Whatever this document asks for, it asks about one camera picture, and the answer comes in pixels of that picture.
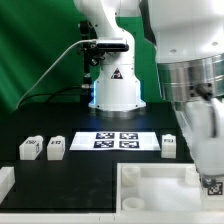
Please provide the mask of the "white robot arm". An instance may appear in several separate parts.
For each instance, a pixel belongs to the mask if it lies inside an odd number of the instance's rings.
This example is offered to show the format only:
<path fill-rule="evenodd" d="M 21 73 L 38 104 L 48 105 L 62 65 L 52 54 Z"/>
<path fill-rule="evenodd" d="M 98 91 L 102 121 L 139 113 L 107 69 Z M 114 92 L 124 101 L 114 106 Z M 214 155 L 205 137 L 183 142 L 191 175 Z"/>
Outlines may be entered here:
<path fill-rule="evenodd" d="M 118 17 L 142 18 L 156 49 L 161 95 L 173 108 L 197 171 L 224 176 L 224 0 L 73 0 L 93 26 L 100 74 L 89 107 L 111 114 L 143 108 L 135 40 Z"/>

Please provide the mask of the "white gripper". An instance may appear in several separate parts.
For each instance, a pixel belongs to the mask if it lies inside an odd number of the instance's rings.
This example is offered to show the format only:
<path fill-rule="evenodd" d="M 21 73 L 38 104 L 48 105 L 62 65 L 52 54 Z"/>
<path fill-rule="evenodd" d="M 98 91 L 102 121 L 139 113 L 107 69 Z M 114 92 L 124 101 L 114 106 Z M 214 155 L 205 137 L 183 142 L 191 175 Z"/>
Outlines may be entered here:
<path fill-rule="evenodd" d="M 224 175 L 224 104 L 210 102 L 174 103 L 173 109 L 198 172 L 202 176 Z"/>

